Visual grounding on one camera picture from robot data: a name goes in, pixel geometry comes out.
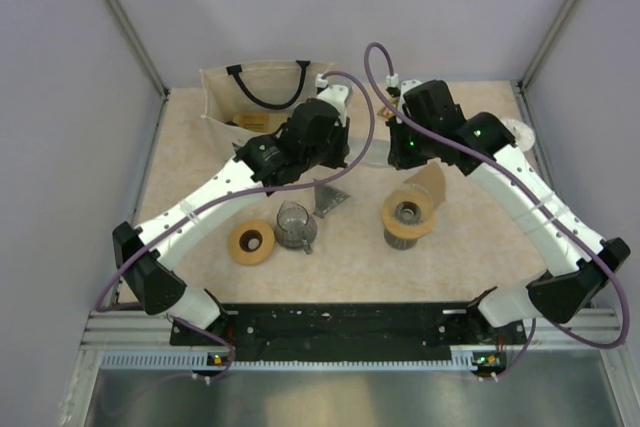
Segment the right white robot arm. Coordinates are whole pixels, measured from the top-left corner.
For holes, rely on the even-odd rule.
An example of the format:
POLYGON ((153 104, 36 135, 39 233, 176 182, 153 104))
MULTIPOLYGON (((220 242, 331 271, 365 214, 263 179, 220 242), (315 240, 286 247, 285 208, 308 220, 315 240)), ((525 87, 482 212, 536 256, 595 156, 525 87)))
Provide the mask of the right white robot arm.
POLYGON ((568 323, 609 279, 602 264, 616 271, 631 250, 621 238, 604 239, 582 223, 543 181, 518 147, 514 134, 494 114, 465 117, 442 80, 386 79, 387 91, 403 114, 444 138, 438 142, 392 117, 388 161, 409 169, 438 159, 455 166, 490 193, 532 242, 546 267, 541 274, 510 287, 483 293, 467 317, 469 335, 487 343, 504 325, 525 318, 568 323), (479 160, 451 147, 456 142, 484 155, 479 160))

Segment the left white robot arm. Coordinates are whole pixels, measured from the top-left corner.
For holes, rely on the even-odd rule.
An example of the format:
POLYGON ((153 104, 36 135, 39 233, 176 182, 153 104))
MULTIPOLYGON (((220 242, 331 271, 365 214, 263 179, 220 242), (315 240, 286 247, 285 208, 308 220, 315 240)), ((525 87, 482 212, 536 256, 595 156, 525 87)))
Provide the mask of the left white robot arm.
POLYGON ((205 343, 226 334, 222 308, 175 272, 181 258, 227 219, 300 179, 317 165, 343 168, 348 155, 350 88, 335 84, 299 104, 273 134, 250 138, 210 180, 157 217, 112 232, 116 265, 148 315, 192 324, 205 343))

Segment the grey glass dripper cone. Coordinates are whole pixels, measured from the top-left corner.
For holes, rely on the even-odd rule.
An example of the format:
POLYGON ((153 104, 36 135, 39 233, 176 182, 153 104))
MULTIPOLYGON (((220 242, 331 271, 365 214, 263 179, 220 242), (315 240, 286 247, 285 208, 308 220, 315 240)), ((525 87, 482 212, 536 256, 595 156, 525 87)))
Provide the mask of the grey glass dripper cone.
POLYGON ((346 192, 328 185, 321 184, 314 187, 314 211, 313 214, 321 219, 337 206, 350 198, 346 192))

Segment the clear glass dripper cone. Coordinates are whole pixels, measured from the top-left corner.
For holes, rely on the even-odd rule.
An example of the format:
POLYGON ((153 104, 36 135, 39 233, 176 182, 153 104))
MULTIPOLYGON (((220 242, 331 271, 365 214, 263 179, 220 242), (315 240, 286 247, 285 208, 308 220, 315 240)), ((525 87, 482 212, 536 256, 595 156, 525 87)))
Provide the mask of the clear glass dripper cone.
POLYGON ((430 193, 419 185, 407 184, 393 192, 392 213, 406 225, 426 223, 434 214, 430 193))

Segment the white paper coffee filter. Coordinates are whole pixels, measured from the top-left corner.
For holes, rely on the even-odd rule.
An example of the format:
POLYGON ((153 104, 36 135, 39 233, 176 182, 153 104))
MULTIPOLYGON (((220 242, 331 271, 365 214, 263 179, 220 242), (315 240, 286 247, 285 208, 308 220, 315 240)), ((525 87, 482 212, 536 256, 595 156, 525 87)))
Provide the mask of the white paper coffee filter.
MULTIPOLYGON (((349 137, 349 153, 345 157, 345 162, 351 164, 363 151, 366 143, 365 137, 349 137)), ((388 139, 373 138, 362 157, 360 164, 372 168, 389 167, 388 155, 390 152, 390 141, 388 139)))

